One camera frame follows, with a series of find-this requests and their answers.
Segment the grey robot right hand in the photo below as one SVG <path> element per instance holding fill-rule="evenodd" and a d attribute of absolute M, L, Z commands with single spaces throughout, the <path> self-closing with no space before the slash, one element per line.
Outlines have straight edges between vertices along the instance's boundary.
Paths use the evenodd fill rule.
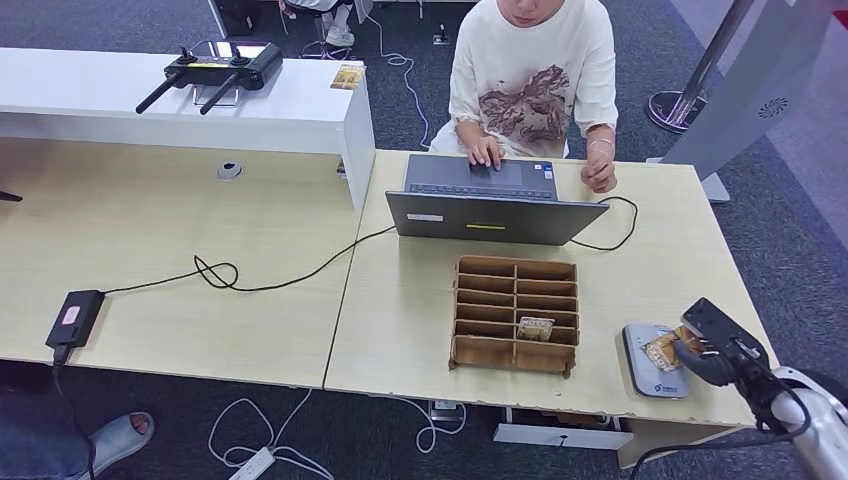
<path fill-rule="evenodd" d="M 768 363 L 744 353 L 730 358 L 718 354 L 698 354 L 682 340 L 673 342 L 673 350 L 682 365 L 705 382 L 724 387 L 733 385 L 750 408 L 758 429 L 764 425 L 775 433 L 785 433 L 771 412 L 771 402 L 782 392 Z"/>

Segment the person's right hand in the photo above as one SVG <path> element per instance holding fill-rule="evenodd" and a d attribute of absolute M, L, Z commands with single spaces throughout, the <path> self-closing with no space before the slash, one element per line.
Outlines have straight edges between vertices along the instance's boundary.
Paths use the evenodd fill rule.
<path fill-rule="evenodd" d="M 468 147 L 468 160 L 472 166 L 484 166 L 496 171 L 501 169 L 505 150 L 491 136 L 473 140 Z"/>

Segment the person's left hand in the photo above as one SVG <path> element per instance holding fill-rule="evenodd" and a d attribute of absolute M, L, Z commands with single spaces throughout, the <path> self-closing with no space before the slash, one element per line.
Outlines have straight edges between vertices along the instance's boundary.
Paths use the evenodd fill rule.
<path fill-rule="evenodd" d="M 603 194 L 618 185 L 614 161 L 605 153 L 590 153 L 581 170 L 581 180 L 592 192 Z"/>

